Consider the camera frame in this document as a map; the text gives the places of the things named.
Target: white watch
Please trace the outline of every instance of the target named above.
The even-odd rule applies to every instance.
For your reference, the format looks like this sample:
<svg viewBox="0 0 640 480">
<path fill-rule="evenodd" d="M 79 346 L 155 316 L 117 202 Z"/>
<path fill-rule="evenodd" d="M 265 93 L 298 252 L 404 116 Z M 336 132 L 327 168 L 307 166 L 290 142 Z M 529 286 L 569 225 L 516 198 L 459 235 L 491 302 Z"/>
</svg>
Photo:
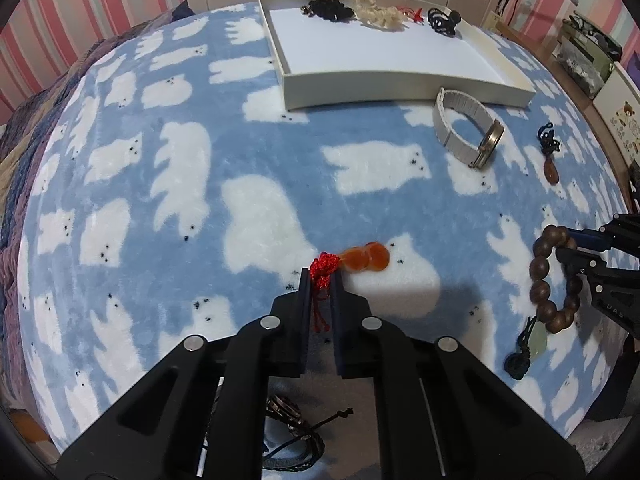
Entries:
<svg viewBox="0 0 640 480">
<path fill-rule="evenodd" d="M 445 108 L 465 114 L 484 132 L 478 146 L 467 142 L 453 129 L 445 114 Z M 504 133 L 504 126 L 489 115 L 484 105 L 469 94 L 457 90 L 440 89 L 433 108 L 433 125 L 440 143 L 470 168 L 480 170 L 494 152 Z"/>
</svg>

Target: wall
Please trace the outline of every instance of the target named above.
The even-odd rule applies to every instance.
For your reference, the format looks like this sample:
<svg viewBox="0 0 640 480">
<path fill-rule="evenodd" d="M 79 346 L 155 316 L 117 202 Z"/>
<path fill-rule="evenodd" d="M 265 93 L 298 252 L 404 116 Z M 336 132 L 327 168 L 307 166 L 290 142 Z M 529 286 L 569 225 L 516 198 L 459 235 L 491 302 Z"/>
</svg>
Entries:
<svg viewBox="0 0 640 480">
<path fill-rule="evenodd" d="M 507 20 L 514 1 L 504 13 Z M 623 66 L 634 51 L 640 51 L 640 30 L 621 0 L 579 0 L 577 9 L 623 47 Z M 569 0 L 521 0 L 511 27 L 537 43 L 552 44 L 562 19 L 573 10 Z"/>
<path fill-rule="evenodd" d="M 183 0 L 21 0 L 0 35 L 0 124 L 49 87 L 98 39 L 120 34 Z"/>
</svg>

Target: blue blanket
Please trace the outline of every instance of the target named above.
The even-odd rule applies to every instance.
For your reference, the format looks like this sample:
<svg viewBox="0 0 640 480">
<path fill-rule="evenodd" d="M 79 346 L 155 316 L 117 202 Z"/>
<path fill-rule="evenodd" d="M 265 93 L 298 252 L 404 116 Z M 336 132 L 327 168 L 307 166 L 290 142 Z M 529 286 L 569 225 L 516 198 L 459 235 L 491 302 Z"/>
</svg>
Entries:
<svg viewBox="0 0 640 480">
<path fill-rule="evenodd" d="M 347 275 L 350 290 L 411 336 L 460 339 L 570 433 L 624 333 L 586 306 L 585 291 L 576 323 L 549 336 L 523 381 L 510 379 L 502 363 L 535 311 L 530 248 L 549 223 L 597 228 L 625 209 L 567 95 L 525 51 L 492 38 L 538 93 L 524 110 L 491 107 L 506 130 L 484 171 L 438 143 L 431 103 L 286 111 L 254 4 L 167 25 L 96 62 L 47 145 L 18 268 L 30 377 L 56 445 L 65 449 L 185 336 L 234 334 L 295 288 L 320 251 L 372 240 L 391 263 Z M 549 120 L 561 141 L 556 186 L 536 138 Z M 635 265 L 616 251 L 606 258 Z M 564 276 L 550 260 L 561 305 Z M 324 431 L 325 458 L 307 475 L 376 478 L 372 387 L 333 377 L 330 337 L 312 333 L 309 373 L 272 387 L 312 422 L 356 411 Z"/>
</svg>

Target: silver screw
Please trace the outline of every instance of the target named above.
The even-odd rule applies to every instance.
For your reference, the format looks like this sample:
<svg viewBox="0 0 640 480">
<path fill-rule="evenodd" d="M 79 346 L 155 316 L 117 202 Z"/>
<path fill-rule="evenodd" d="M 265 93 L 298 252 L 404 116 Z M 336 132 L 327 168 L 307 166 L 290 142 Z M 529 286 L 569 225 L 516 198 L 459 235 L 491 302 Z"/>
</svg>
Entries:
<svg viewBox="0 0 640 480">
<path fill-rule="evenodd" d="M 378 330 L 382 327 L 382 321 L 375 316 L 369 316 L 362 320 L 362 327 L 367 330 Z"/>
<path fill-rule="evenodd" d="M 455 352 L 458 349 L 458 342 L 452 337 L 442 337 L 438 340 L 440 350 L 445 352 Z"/>
<path fill-rule="evenodd" d="M 264 316 L 260 320 L 260 326 L 265 330 L 272 330 L 280 326 L 280 318 L 277 316 Z"/>
<path fill-rule="evenodd" d="M 189 352 L 195 352 L 204 346 L 204 339 L 199 335 L 190 335 L 182 344 Z"/>
</svg>

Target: wooden floor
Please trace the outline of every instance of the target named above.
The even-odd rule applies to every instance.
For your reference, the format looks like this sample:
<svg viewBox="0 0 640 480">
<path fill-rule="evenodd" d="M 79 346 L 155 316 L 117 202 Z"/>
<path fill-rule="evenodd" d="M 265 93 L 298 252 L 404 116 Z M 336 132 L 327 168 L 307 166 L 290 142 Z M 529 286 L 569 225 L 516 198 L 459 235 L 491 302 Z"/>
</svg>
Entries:
<svg viewBox="0 0 640 480">
<path fill-rule="evenodd" d="M 602 151 L 609 161 L 609 165 L 611 166 L 613 174 L 620 186 L 620 191 L 622 192 L 622 197 L 625 200 L 626 207 L 629 212 L 633 212 L 634 207 L 631 200 L 631 188 L 629 186 L 628 169 L 625 159 L 622 157 L 622 153 L 620 153 L 620 149 L 616 144 L 616 141 L 613 139 L 613 136 L 607 128 L 604 120 L 593 106 L 591 99 L 584 94 L 575 81 L 571 79 L 571 76 L 569 76 L 564 68 L 556 61 L 556 58 L 552 55 L 549 47 L 545 48 L 535 44 L 529 38 L 521 35 L 510 27 L 507 27 L 503 23 L 499 23 L 497 28 L 505 38 L 514 41 L 535 56 L 536 59 L 553 74 L 558 84 L 569 96 L 569 99 L 571 99 L 578 110 L 580 110 L 584 116 L 584 120 L 591 127 L 593 135 L 598 139 L 598 142 L 602 147 Z"/>
</svg>

